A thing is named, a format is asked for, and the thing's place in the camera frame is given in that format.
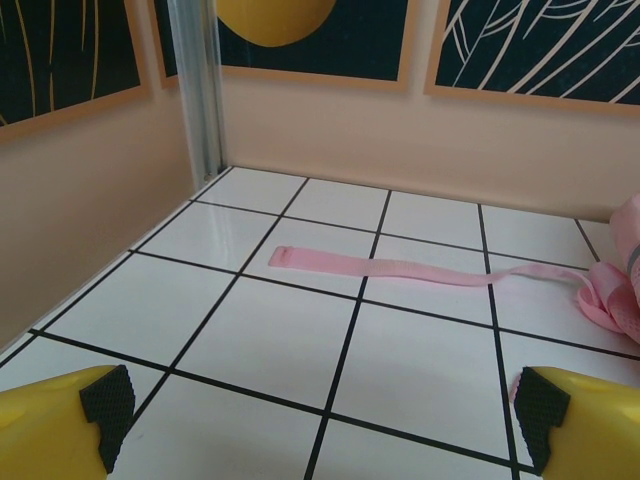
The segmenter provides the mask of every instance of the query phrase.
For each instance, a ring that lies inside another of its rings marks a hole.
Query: beige wall
[[[423,95],[437,3],[406,95],[227,77],[231,162],[584,218],[640,191],[640,117]]]
[[[0,349],[192,192],[179,92],[0,146]]]

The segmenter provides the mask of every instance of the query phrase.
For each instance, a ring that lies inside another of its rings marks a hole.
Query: floor
[[[126,365],[112,479],[531,480],[522,367],[640,384],[640,347],[574,285],[279,270],[279,245],[473,273],[617,262],[606,225],[235,168],[0,356],[0,390]]]

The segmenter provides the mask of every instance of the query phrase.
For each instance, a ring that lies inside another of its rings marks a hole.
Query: pink bag
[[[508,275],[579,280],[584,283],[577,294],[582,313],[601,327],[624,333],[640,343],[640,194],[616,210],[610,224],[628,275],[606,262],[596,263],[587,276],[568,268],[537,263],[490,275],[473,275],[414,262],[348,257],[295,247],[278,247],[269,265],[356,277],[413,278],[460,286],[488,285]]]

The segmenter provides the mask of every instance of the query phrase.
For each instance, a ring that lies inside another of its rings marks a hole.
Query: poster
[[[167,0],[153,0],[164,77],[175,75]],[[218,0],[230,75],[404,90],[418,0]]]
[[[0,141],[147,94],[131,5],[0,1]]]
[[[425,91],[640,114],[640,1],[442,0]]]

